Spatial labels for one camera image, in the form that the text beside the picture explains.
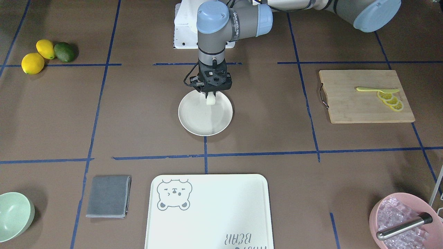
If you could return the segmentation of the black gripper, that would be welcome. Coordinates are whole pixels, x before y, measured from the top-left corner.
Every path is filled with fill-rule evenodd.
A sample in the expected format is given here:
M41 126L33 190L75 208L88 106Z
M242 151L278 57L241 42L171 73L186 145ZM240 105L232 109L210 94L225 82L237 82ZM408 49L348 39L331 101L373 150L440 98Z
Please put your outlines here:
M215 92L231 88L232 78L227 71L226 61L211 66L198 61L197 66L198 74L190 77L189 86L198 92L206 93L206 100L215 100Z

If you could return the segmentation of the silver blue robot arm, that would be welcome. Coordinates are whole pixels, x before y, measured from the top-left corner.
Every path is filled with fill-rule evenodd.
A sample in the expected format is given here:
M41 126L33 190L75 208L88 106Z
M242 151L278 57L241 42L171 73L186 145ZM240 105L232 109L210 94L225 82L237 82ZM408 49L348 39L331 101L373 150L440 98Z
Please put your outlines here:
M196 0L190 9L197 31L198 74L186 75L183 83L206 99L229 90L232 78L225 58L226 44L269 33L273 13L326 10L355 29L372 33L386 25L399 11L400 0Z

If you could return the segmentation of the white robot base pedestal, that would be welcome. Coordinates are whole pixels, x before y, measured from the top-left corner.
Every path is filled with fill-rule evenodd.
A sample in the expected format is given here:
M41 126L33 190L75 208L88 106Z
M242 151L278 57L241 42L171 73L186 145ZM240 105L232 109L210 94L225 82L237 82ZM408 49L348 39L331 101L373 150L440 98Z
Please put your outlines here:
M215 33L229 21L225 2L218 0L182 0L175 6L174 47L197 49L198 32Z

